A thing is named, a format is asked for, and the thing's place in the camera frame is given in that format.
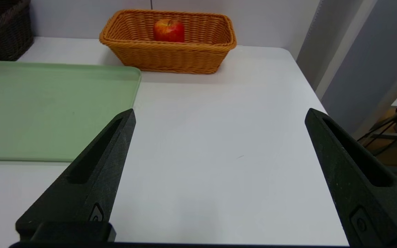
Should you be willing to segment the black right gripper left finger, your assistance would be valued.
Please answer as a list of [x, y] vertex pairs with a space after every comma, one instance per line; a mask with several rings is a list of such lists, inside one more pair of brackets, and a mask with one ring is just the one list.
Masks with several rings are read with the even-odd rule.
[[109, 223], [136, 117], [117, 114], [16, 221], [20, 241], [114, 241]]

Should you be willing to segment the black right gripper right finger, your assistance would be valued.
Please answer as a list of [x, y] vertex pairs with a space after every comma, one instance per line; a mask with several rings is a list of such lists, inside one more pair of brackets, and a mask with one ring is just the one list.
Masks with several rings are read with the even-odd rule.
[[351, 247], [397, 247], [397, 177], [327, 114], [305, 117]]

